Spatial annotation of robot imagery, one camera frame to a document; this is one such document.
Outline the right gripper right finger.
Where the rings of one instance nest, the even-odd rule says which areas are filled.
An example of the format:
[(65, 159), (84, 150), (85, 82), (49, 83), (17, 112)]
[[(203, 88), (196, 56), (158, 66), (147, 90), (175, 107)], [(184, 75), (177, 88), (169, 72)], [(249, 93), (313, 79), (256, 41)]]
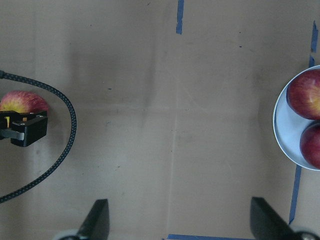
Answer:
[(251, 198), (249, 223), (255, 240), (300, 239), (300, 235), (262, 197)]

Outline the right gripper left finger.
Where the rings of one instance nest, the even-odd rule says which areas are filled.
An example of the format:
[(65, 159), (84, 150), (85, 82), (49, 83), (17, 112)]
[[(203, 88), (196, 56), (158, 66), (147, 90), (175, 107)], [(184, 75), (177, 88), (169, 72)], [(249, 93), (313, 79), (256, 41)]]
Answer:
[(107, 240), (109, 233), (109, 203), (107, 199), (98, 199), (80, 226), (76, 237), (79, 240)]

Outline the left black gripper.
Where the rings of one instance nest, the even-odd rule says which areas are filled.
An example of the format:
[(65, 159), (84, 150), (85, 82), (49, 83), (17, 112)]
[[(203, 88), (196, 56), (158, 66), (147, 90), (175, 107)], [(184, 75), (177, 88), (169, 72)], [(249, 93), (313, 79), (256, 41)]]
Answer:
[(28, 147), (47, 134), (48, 112), (13, 110), (0, 112), (0, 139), (9, 139), (13, 145)]

